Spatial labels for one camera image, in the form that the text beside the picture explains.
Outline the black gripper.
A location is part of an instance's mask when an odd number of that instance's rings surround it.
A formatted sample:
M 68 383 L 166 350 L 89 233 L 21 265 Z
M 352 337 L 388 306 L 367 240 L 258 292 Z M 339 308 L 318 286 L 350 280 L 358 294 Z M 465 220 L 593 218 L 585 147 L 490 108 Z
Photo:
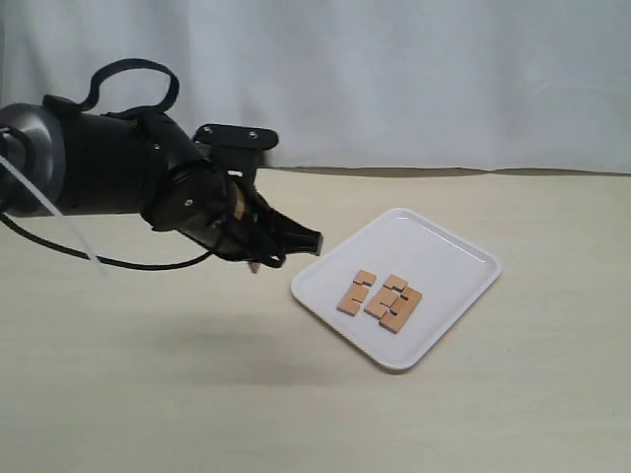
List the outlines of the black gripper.
M 154 232 L 179 232 L 228 261 L 274 261 L 284 254 L 320 256 L 323 234 L 272 209 L 253 182 L 199 160 L 159 180 L 142 211 Z

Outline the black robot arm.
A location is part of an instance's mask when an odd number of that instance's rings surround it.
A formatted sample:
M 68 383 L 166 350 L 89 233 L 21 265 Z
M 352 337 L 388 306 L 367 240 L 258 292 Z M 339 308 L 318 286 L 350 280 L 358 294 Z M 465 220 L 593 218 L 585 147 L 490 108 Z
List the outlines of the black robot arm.
M 1 111 L 1 211 L 136 214 L 153 231 L 179 233 L 218 258 L 277 268 L 290 254 L 319 254 L 323 243 L 255 188 L 278 141 L 269 129 L 225 124 L 187 135 L 156 111 L 66 113 L 14 103 Z

